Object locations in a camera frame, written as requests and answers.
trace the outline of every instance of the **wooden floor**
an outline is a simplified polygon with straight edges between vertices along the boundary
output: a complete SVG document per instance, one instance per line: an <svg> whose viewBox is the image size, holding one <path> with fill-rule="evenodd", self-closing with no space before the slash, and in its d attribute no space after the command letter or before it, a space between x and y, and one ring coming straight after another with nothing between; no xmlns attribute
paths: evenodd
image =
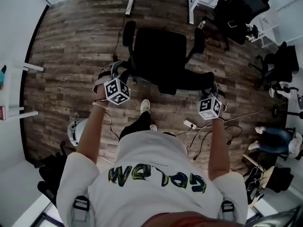
<svg viewBox="0 0 303 227"><path fill-rule="evenodd" d="M43 72L29 71L24 90L25 106L28 110L38 110L39 115L24 120L27 148L34 159L41 159L58 151L60 142L66 141L73 151L67 137L67 126L75 113L88 117L94 95L93 82L100 69L112 61L112 52L121 29L128 0L68 0L51 6L46 13L32 48L30 63L44 67ZM188 23L188 4L186 0L135 0L131 16L125 21L135 20L137 27L166 29L187 36L187 50L194 41L194 29L200 18L207 13L203 6L195 9L195 25ZM253 113L283 100L272 99L268 92L255 91L253 85L260 75L248 67L260 54L258 43L246 42L243 46L230 41L231 50L224 53L221 38L209 39L203 55L195 55L186 68L196 72L211 71L220 89L226 94L227 111L225 119ZM120 60L127 60L128 50L120 39L116 50ZM198 96L196 92L178 91L175 96L162 95L154 85L128 83L132 99L121 106L110 105L113 127L121 130L134 122L140 113L144 98L151 102L151 116L161 132L179 134L188 128L185 119L197 124L205 122L196 112ZM242 134L232 141L229 147L231 167L243 171L242 154L247 151L257 134L254 127L265 122L280 126L283 118L273 120L271 111L243 117L227 125L242 127ZM109 130L105 118L100 144L100 154L114 161L117 139ZM200 149L202 138L208 130L202 131L194 141L189 157L192 159ZM230 127L229 140L240 132ZM196 131L178 136L189 145ZM194 164L207 169L211 134L202 146L202 154Z"/></svg>

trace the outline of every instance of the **seated person wearing blue jeans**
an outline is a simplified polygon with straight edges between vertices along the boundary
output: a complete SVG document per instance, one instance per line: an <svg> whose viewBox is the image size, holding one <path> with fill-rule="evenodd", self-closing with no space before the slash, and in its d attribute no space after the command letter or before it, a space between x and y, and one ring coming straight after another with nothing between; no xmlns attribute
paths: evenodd
<svg viewBox="0 0 303 227"><path fill-rule="evenodd" d="M298 132L295 132L292 137L287 130L283 130L280 128L261 126L256 127L255 130L258 134L263 134L264 132L266 132L268 134L277 135L282 139L282 143L279 145L269 145L266 143L261 143L257 140L254 143L250 144L248 150L258 148L262 151L276 154L288 152L288 156L290 158L296 158L300 154L300 151L303 150L302 135Z"/></svg>

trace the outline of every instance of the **forearm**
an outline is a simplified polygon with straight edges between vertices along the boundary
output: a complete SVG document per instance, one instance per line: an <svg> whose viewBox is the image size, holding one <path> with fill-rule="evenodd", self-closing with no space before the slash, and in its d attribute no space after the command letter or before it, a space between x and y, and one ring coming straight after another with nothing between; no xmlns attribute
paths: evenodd
<svg viewBox="0 0 303 227"><path fill-rule="evenodd" d="M213 120L213 136L208 163L208 177L214 180L229 173L230 162L226 147L224 123L220 119Z"/></svg>
<svg viewBox="0 0 303 227"><path fill-rule="evenodd" d="M99 156L101 129L104 114L104 108L93 106L77 147L78 153L85 155L94 163L97 163Z"/></svg>

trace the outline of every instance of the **black baseboard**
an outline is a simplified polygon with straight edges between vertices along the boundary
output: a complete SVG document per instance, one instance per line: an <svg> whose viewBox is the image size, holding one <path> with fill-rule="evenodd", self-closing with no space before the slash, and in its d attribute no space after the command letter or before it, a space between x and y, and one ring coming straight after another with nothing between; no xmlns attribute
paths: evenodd
<svg viewBox="0 0 303 227"><path fill-rule="evenodd" d="M32 38L29 42L29 45L28 45L28 50L27 50L27 54L26 54L26 57L25 57L25 61L24 61L25 63L29 62L29 58L30 58L30 54L32 52L32 48L33 48L33 45L34 45L35 38L38 34L38 31L39 31L40 25L42 23L42 20L43 20L43 18L44 18L48 9L49 9L49 6L46 5L44 11L41 14L41 17L39 18L39 21L36 25L36 28L33 32L33 36L32 36ZM20 85L20 102L19 102L20 107L24 107L24 85L25 85L26 75L27 75L27 72L23 71L22 72L22 78L21 78L21 85ZM22 146L23 146L25 160L28 161L29 163L33 164L35 162L35 160L30 157L30 155L28 153L28 150L27 150L27 139L26 139L25 131L24 131L24 119L20 119L20 131L21 131L21 140L22 140Z"/></svg>

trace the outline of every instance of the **power outlet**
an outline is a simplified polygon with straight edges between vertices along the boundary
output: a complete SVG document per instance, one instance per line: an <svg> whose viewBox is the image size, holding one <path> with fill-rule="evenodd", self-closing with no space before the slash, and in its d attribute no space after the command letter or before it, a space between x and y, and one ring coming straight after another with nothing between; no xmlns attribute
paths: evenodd
<svg viewBox="0 0 303 227"><path fill-rule="evenodd" d="M183 123L188 126L189 128L192 128L193 130L196 129L196 125L193 124L192 122L188 121L188 120L184 120Z"/></svg>

